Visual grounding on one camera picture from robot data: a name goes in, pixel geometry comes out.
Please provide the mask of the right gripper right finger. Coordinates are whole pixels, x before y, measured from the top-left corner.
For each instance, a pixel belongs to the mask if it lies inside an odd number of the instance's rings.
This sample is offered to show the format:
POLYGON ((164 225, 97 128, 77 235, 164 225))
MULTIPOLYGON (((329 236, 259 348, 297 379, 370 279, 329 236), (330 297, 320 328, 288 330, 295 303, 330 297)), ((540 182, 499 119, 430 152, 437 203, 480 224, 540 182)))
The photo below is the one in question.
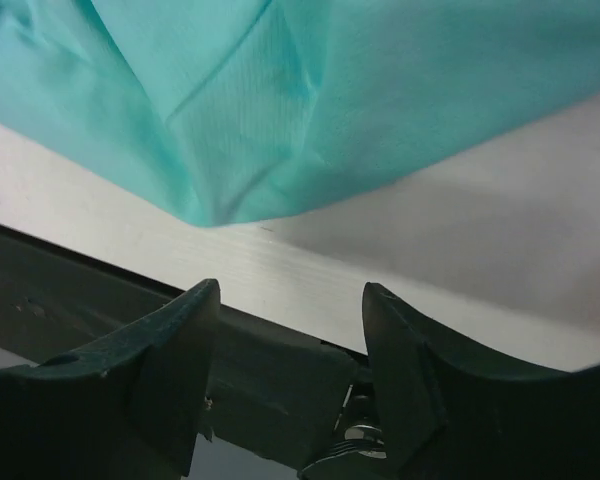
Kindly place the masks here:
POLYGON ((566 372, 487 347, 377 283, 362 319, 401 479, 600 479, 600 364, 566 372))

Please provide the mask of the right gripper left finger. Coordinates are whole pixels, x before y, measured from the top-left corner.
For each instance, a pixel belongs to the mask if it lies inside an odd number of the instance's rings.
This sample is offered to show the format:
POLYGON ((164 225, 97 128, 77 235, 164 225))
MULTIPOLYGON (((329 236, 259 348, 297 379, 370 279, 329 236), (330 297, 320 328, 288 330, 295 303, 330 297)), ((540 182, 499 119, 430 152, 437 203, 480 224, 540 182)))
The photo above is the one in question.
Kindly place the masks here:
POLYGON ((220 288, 38 366, 0 369, 0 478, 181 478, 191 468, 220 288))

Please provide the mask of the teal t-shirt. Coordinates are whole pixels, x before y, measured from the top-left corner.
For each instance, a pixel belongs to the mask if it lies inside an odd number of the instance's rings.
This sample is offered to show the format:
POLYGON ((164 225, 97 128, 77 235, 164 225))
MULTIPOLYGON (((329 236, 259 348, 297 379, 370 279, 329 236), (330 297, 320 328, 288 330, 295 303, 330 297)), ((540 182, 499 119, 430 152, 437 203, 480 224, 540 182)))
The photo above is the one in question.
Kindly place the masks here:
POLYGON ((364 193, 600 91, 600 1, 0 1, 0 123, 196 226, 364 193))

